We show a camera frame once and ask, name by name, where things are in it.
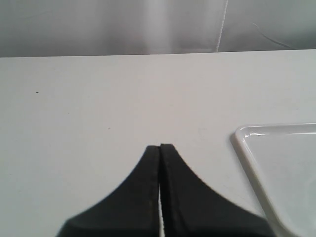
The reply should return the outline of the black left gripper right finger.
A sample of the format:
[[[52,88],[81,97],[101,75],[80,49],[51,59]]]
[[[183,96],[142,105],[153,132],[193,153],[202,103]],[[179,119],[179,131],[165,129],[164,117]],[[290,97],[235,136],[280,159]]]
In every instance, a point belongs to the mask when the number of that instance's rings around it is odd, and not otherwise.
[[[172,144],[160,146],[160,197],[167,237],[271,237],[268,222],[207,186]]]

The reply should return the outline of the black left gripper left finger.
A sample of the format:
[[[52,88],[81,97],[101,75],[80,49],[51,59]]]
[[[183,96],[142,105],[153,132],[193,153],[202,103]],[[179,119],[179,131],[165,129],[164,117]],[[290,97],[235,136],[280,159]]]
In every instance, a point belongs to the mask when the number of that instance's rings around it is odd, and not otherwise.
[[[147,146],[130,175],[106,198],[68,219],[60,237],[158,237],[159,158]]]

